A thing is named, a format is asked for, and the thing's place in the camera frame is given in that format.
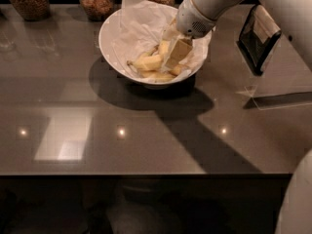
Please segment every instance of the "countertop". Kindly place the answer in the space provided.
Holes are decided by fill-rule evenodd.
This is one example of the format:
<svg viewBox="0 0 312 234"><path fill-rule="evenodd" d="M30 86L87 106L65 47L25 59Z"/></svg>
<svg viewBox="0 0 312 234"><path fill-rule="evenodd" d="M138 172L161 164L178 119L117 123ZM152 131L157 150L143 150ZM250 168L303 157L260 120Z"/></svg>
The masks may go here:
<svg viewBox="0 0 312 234"><path fill-rule="evenodd" d="M236 41L251 5L227 11L196 77L164 91L108 65L102 22L79 5L37 22L0 7L0 175L291 174L312 148L311 104L246 96Z"/></svg>

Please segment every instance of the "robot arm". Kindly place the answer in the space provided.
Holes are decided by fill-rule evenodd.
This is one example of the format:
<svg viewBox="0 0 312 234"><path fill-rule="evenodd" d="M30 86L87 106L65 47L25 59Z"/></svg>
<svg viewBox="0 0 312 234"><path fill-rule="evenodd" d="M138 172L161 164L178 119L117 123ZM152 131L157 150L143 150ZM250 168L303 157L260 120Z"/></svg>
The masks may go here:
<svg viewBox="0 0 312 234"><path fill-rule="evenodd" d="M184 0L176 15L176 29L204 37L218 18L243 0ZM312 70L312 0L259 0Z"/></svg>

